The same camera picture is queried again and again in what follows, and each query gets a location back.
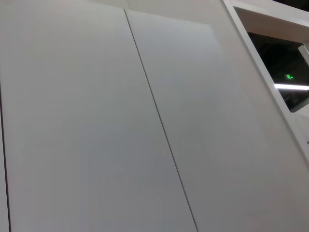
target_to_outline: white cabinet door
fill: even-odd
[[[0,0],[14,232],[192,232],[122,9]]]
[[[4,154],[2,143],[2,129],[0,124],[0,231],[9,231],[8,204],[6,197]]]
[[[198,229],[250,231],[261,224],[251,209],[278,217],[278,194],[261,194],[278,191],[263,180],[279,179],[257,112],[211,27],[133,11],[128,19]]]

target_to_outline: green exit sign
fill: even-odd
[[[286,76],[286,79],[288,79],[288,80],[292,80],[292,79],[294,79],[294,77],[293,77],[293,76],[291,76],[290,74],[286,74],[285,76]]]

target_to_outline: white window frame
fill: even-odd
[[[268,1],[269,1],[269,7],[267,6],[267,4],[265,4],[265,0],[264,0],[264,4],[260,4],[260,5],[258,3],[256,5],[252,5],[250,3],[245,3],[245,2],[238,1],[238,0],[223,0],[225,6],[227,7],[228,12],[230,13],[232,17],[232,20],[235,23],[237,30],[240,33],[241,38],[243,39],[249,53],[252,56],[252,59],[254,60],[257,66],[258,71],[260,72],[261,77],[263,78],[266,86],[270,90],[270,93],[273,96],[273,100],[275,101],[276,105],[279,107],[280,111],[282,112],[283,118],[285,119],[289,128],[291,129],[291,132],[296,140],[296,143],[299,145],[299,148],[303,151],[307,160],[309,160],[309,144],[307,144],[308,141],[306,141],[306,138],[304,137],[303,133],[300,131],[299,127],[297,126],[294,113],[290,112],[281,94],[275,88],[274,82],[266,66],[264,65],[256,48],[254,47],[254,44],[252,43],[234,7],[241,8],[243,10],[251,11],[254,13],[259,13],[259,14],[263,14],[266,16],[274,17],[274,18],[281,19],[287,22],[295,23],[300,26],[308,27],[308,29],[309,29],[309,20],[306,19],[307,17],[306,12],[302,10],[299,10],[299,9],[296,9],[290,6],[286,6],[278,2],[274,2],[272,0],[268,0]]]

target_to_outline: window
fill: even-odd
[[[309,66],[301,43],[248,33],[275,84],[309,86]],[[308,90],[278,89],[291,112],[309,103]]]
[[[309,12],[309,0],[274,0],[274,1]]]

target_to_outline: fluorescent light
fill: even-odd
[[[309,90],[309,86],[294,86],[294,85],[275,84],[275,87],[277,89]]]

